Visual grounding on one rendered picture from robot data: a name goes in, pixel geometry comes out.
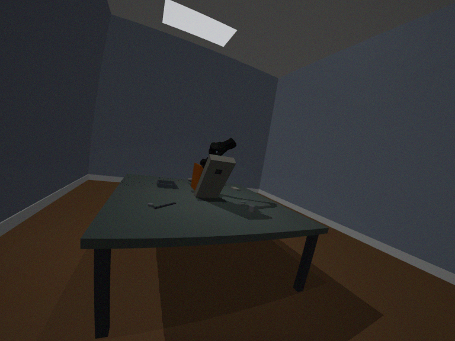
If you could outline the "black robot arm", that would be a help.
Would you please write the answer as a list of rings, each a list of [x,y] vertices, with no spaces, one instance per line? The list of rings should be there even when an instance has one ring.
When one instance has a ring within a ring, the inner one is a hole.
[[[229,149],[233,149],[236,147],[236,143],[233,138],[230,138],[224,142],[212,142],[209,148],[209,154],[214,153],[216,155],[221,156]],[[216,153],[216,151],[218,151]]]

